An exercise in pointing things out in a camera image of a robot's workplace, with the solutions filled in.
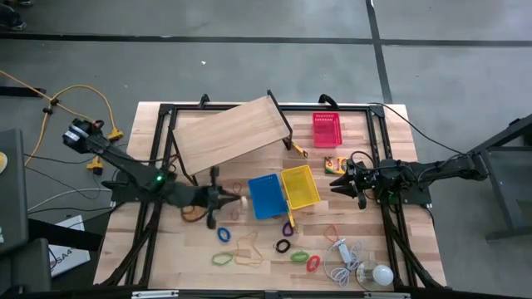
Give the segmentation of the black aluminium rig frame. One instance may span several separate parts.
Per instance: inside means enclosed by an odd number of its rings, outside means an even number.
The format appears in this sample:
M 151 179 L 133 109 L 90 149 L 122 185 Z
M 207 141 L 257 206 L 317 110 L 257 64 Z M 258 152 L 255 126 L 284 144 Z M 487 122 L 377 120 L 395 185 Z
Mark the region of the black aluminium rig frame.
M 290 243 L 292 252 L 305 251 L 321 258 L 316 272 L 307 272 L 304 265 L 292 262 L 288 253 L 275 251 L 274 245 L 282 237 L 283 217 L 258 220 L 252 209 L 245 209 L 234 221 L 230 213 L 238 208 L 223 208 L 217 213 L 217 223 L 232 235 L 228 243 L 223 243 L 214 230 L 206 227 L 204 218 L 186 223 L 179 209 L 165 205 L 157 234 L 140 250 L 133 281 L 143 282 L 150 289 L 335 291 L 336 284 L 328 278 L 327 271 L 339 267 L 341 258 L 323 236 L 331 224 L 349 243 L 362 243 L 363 259 L 388 263 L 381 207 L 369 202 L 361 210 L 355 199 L 332 192 L 329 184 L 333 177 L 324 172 L 323 160 L 325 156 L 349 154 L 367 164 L 385 157 L 414 160 L 416 150 L 406 122 L 406 108 L 340 104 L 334 111 L 340 115 L 342 144 L 335 149 L 316 149 L 311 141 L 312 115 L 327 110 L 326 105 L 320 104 L 282 105 L 293 140 L 308 152 L 307 159 L 276 142 L 222 164 L 219 172 L 219 182 L 226 189 L 232 190 L 233 183 L 239 182 L 241 194 L 246 194 L 252 178 L 279 174 L 304 164 L 310 167 L 321 201 L 295 212 L 298 231 Z M 257 247 L 264 255 L 261 266 L 241 266 L 234 259 L 222 267 L 212 264 L 216 253 L 235 254 L 237 239 L 253 231 L 259 233 Z

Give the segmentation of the orange rubber band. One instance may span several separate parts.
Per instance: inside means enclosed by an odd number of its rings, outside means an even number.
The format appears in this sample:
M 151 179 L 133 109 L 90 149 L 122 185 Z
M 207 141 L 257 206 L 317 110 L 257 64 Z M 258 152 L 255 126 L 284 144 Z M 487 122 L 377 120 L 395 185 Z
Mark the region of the orange rubber band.
M 203 219 L 207 215 L 206 208 L 197 206 L 188 206 L 180 210 L 180 216 L 186 223 L 195 223 Z
M 329 226 L 327 226 L 323 232 L 323 236 L 330 242 L 330 243 L 335 243 L 337 242 L 340 237 L 339 237 L 339 233 L 338 233 L 338 230 L 337 230 L 337 226 L 334 225 L 334 224 L 331 224 Z

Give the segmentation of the wooden shelf riser black legs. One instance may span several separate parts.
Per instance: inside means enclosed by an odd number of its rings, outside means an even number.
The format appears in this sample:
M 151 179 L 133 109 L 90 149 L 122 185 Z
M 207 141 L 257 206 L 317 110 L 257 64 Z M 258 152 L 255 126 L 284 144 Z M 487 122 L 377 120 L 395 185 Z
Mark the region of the wooden shelf riser black legs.
M 230 108 L 206 106 L 203 117 L 178 124 L 172 135 L 181 173 L 198 173 L 282 140 L 291 147 L 293 130 L 272 92 Z

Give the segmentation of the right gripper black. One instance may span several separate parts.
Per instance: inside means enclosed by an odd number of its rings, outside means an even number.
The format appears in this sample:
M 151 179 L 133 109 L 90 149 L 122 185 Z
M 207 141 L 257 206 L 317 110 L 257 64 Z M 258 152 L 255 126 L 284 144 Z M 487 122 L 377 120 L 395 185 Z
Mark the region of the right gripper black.
M 330 183 L 331 186 L 334 186 L 331 191 L 351 198 L 357 198 L 358 207 L 363 210 L 367 207 L 368 200 L 377 201 L 373 175 L 373 171 L 368 170 L 363 162 L 356 162 L 353 164 L 353 174 L 346 172 Z

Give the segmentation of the red plastic basket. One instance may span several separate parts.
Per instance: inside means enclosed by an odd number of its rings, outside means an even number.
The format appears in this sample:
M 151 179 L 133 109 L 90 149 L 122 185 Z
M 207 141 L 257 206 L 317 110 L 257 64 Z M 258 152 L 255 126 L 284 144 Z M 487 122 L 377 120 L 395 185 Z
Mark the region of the red plastic basket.
M 335 148 L 342 144 L 338 113 L 313 113 L 313 145 L 317 148 Z

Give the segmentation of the blue plastic basket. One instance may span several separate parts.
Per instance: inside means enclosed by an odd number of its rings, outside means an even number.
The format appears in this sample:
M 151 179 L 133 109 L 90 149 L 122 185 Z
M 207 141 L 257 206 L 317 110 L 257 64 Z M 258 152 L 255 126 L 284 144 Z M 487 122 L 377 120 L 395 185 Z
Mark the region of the blue plastic basket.
M 256 219 L 263 220 L 288 211 L 281 184 L 276 174 L 269 174 L 248 181 Z

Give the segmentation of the person's shoe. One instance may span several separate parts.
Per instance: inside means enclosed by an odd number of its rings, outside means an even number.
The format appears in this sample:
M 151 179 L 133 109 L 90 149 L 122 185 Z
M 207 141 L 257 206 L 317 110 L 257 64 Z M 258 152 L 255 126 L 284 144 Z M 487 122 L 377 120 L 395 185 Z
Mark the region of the person's shoe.
M 21 31 L 26 25 L 18 12 L 7 4 L 0 2 L 0 27 L 5 27 L 12 31 Z

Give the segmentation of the green rubber band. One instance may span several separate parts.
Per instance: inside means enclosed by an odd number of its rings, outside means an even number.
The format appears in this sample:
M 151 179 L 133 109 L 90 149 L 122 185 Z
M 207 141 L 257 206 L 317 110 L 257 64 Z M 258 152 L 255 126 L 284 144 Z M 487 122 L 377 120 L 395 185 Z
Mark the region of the green rubber band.
M 215 266 L 222 267 L 232 262 L 234 256 L 233 252 L 219 252 L 212 256 L 211 262 Z

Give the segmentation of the large yellow rubber band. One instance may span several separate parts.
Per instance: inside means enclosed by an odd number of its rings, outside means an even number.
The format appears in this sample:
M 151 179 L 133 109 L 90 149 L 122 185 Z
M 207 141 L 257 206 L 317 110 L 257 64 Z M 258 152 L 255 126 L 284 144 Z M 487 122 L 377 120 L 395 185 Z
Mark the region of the large yellow rubber band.
M 264 255 L 257 247 L 259 233 L 253 231 L 236 241 L 236 253 L 234 261 L 236 264 L 248 267 L 258 267 L 264 262 Z

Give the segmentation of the white cardboard box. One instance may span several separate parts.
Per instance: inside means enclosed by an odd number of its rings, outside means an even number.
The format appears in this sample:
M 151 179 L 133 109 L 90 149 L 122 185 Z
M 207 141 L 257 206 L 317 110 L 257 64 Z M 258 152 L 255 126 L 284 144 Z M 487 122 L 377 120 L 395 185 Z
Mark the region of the white cardboard box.
M 85 230 L 81 215 L 61 221 L 57 225 L 74 230 Z M 90 253 L 87 250 L 57 245 L 50 245 L 48 248 L 52 277 L 56 277 L 91 260 Z

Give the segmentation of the brass lamp with white bulb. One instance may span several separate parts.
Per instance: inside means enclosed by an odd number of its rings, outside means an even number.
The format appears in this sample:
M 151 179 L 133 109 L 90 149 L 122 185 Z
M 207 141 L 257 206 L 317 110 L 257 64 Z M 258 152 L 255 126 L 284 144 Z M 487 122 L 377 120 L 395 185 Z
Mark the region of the brass lamp with white bulb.
M 362 262 L 356 271 L 358 283 L 368 291 L 380 291 L 389 287 L 394 280 L 394 273 L 386 265 L 373 260 Z

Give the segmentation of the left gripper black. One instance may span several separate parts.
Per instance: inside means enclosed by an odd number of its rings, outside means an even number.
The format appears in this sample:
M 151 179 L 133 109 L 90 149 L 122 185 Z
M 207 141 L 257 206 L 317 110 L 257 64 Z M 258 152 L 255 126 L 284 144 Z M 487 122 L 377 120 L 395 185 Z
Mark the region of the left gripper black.
M 193 205 L 205 208 L 206 225 L 208 229 L 216 228 L 216 220 L 214 218 L 214 211 L 219 207 L 219 191 L 221 188 L 217 185 L 216 179 L 219 176 L 219 167 L 214 166 L 209 170 L 210 185 L 200 187 L 195 192 Z M 227 199 L 241 199 L 239 194 L 222 190 L 222 195 Z M 237 208 L 241 204 L 240 200 L 226 202 L 223 208 Z

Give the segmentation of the yellow plastic basket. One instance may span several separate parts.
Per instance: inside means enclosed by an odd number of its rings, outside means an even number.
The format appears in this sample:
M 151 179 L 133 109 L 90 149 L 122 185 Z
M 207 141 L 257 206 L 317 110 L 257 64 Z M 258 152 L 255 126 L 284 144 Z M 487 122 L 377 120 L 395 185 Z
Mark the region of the yellow plastic basket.
M 321 201 L 310 167 L 305 164 L 281 172 L 283 187 L 292 210 L 306 208 Z

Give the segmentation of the dark grey cabinet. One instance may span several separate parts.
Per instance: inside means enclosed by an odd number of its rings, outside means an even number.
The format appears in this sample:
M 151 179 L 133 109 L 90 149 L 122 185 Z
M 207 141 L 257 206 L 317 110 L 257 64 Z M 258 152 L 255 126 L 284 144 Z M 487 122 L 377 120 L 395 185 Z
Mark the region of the dark grey cabinet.
M 27 190 L 22 132 L 0 131 L 0 152 L 7 165 L 0 173 L 0 255 L 28 240 Z

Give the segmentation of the silver metal bracket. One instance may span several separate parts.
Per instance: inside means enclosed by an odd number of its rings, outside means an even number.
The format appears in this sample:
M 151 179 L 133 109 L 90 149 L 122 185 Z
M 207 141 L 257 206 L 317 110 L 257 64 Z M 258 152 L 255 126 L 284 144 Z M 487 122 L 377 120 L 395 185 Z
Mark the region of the silver metal bracket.
M 364 299 L 411 299 L 411 295 L 401 292 L 365 292 Z
M 132 292 L 131 299 L 175 299 L 179 294 L 179 290 L 146 290 Z

